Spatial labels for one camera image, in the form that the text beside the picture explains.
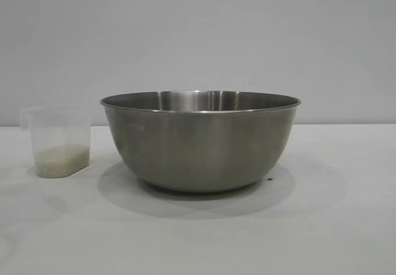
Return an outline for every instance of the bowl rim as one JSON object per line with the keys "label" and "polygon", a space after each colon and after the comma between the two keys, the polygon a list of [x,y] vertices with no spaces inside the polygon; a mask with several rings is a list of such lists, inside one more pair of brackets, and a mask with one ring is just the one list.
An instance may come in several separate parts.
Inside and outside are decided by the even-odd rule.
{"label": "bowl rim", "polygon": [[[207,93],[207,92],[227,92],[227,93],[249,93],[249,94],[262,94],[262,95],[270,95],[270,96],[281,96],[284,98],[293,99],[295,102],[289,105],[278,106],[278,107],[271,107],[271,108],[255,108],[255,109],[244,109],[244,110],[203,110],[203,111],[175,111],[175,110],[161,110],[161,109],[144,109],[144,108],[130,108],[124,106],[117,106],[112,105],[106,102],[111,98],[121,97],[121,96],[129,96],[129,95],[137,95],[137,94],[151,94],[151,93]],[[250,113],[250,112],[269,112],[269,111],[278,111],[283,109],[290,109],[295,108],[301,104],[301,100],[288,95],[280,95],[275,93],[263,93],[263,92],[256,92],[256,91],[231,91],[231,90],[175,90],[175,91],[139,91],[133,93],[123,93],[118,95],[107,96],[100,100],[100,104],[115,109],[127,110],[127,111],[139,111],[139,112],[159,112],[159,113],[175,113],[175,114],[231,114],[231,113]]]}

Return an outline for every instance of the translucent cup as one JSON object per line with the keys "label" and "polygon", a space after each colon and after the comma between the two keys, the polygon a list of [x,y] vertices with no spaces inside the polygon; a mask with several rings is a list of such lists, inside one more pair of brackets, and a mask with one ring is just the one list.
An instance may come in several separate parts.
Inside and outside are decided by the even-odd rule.
{"label": "translucent cup", "polygon": [[35,172],[40,177],[67,177],[89,165],[89,107],[49,105],[24,108],[20,129],[30,131]]}

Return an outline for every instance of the measuring cup handle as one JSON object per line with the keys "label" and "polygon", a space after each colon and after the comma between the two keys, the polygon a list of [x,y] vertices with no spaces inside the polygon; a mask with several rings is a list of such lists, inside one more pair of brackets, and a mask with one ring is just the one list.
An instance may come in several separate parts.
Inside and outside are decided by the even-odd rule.
{"label": "measuring cup handle", "polygon": [[41,107],[38,106],[32,106],[32,107],[25,107],[22,108],[19,112],[19,128],[21,131],[29,131],[29,116],[32,114],[32,112],[41,109]]}

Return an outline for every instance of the mixing bowl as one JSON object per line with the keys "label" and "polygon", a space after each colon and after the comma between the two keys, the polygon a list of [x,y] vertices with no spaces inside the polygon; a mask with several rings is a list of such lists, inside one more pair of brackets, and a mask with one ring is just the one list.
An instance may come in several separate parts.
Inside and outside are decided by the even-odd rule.
{"label": "mixing bowl", "polygon": [[249,185],[282,154],[300,100],[242,91],[160,91],[101,100],[125,164],[159,187],[219,192]]}

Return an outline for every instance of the rice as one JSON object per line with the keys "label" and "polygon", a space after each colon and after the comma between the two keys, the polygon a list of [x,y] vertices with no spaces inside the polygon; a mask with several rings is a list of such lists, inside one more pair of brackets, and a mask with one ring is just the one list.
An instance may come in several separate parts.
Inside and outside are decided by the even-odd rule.
{"label": "rice", "polygon": [[45,178],[69,176],[89,165],[89,146],[59,145],[36,154],[36,174]]}

